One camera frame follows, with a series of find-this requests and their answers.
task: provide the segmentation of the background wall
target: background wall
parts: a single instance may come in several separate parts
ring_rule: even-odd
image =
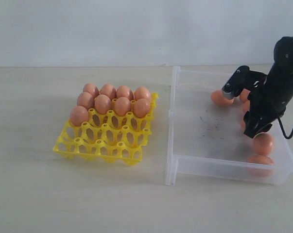
[[[264,64],[293,0],[0,0],[0,67]]]

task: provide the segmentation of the brown egg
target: brown egg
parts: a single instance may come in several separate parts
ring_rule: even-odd
[[[83,122],[89,121],[88,110],[83,106],[76,106],[72,109],[69,119],[73,125],[81,126]]]
[[[246,103],[248,101],[248,95],[249,95],[250,91],[247,89],[244,89],[240,95],[239,95],[239,99],[242,103]]]
[[[275,162],[273,159],[267,156],[263,155],[255,155],[250,157],[247,160],[248,163],[253,163],[253,164],[265,164],[265,165],[275,165]],[[248,167],[247,170],[254,176],[258,177],[269,177],[273,174],[273,170],[270,169],[262,169],[262,168],[253,168],[253,167]]]
[[[116,91],[116,98],[120,98],[120,97],[126,97],[129,100],[133,100],[134,98],[132,90],[125,85],[120,86]]]
[[[114,86],[111,84],[105,84],[101,90],[100,90],[101,95],[106,95],[109,97],[110,100],[116,98],[116,89]]]
[[[83,91],[86,91],[86,92],[90,93],[93,98],[96,98],[100,94],[99,89],[97,88],[97,86],[92,84],[92,83],[87,83],[84,86]]]
[[[151,104],[147,99],[139,99],[133,106],[133,113],[138,118],[143,118],[151,111]]]
[[[248,112],[250,110],[250,101],[246,101],[243,105],[242,105],[242,112],[243,114],[246,114],[246,112]]]
[[[106,95],[98,95],[97,98],[94,99],[94,108],[100,114],[106,114],[108,110],[112,109],[112,101]]]
[[[252,140],[252,145],[256,154],[267,156],[273,151],[275,140],[268,133],[260,133]]]
[[[118,98],[114,103],[114,111],[119,116],[126,115],[131,110],[131,102],[126,97]]]
[[[82,92],[77,98],[77,105],[83,106],[87,110],[89,108],[93,108],[93,102],[94,102],[94,99],[92,95],[86,91]]]
[[[222,90],[217,90],[217,91],[212,92],[211,99],[216,105],[221,106],[221,107],[230,106],[234,102],[234,99],[232,99],[232,100],[226,99],[223,96]]]
[[[246,127],[244,120],[242,120],[240,122],[240,126],[241,126],[242,131],[244,132],[245,131],[245,127]]]
[[[140,86],[135,92],[135,100],[139,99],[147,99],[150,103],[152,102],[152,94],[146,87]]]

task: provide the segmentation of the table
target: table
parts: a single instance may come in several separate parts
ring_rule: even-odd
[[[0,68],[0,233],[293,233],[293,175],[280,186],[182,174],[175,186],[164,184],[171,77],[172,67]],[[52,152],[88,82],[145,85],[159,94],[141,163]],[[283,121],[289,133],[293,100]]]

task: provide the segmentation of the transparent plastic box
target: transparent plastic box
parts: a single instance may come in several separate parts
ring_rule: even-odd
[[[175,184],[177,173],[281,184],[293,172],[293,154],[276,121],[269,131],[276,165],[246,162],[254,152],[240,126],[242,103],[220,108],[210,99],[231,75],[173,68],[166,185]],[[251,170],[272,172],[258,177]]]

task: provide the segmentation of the yellow plastic egg tray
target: yellow plastic egg tray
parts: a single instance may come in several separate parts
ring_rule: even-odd
[[[133,114],[135,100],[131,101],[132,109],[124,116],[117,115],[113,110],[99,114],[90,108],[89,121],[76,127],[68,120],[53,151],[71,159],[75,155],[85,160],[102,158],[108,163],[123,160],[133,166],[142,160],[142,146],[148,144],[148,136],[152,134],[151,121],[154,119],[158,94],[152,94],[151,111],[144,118]]]

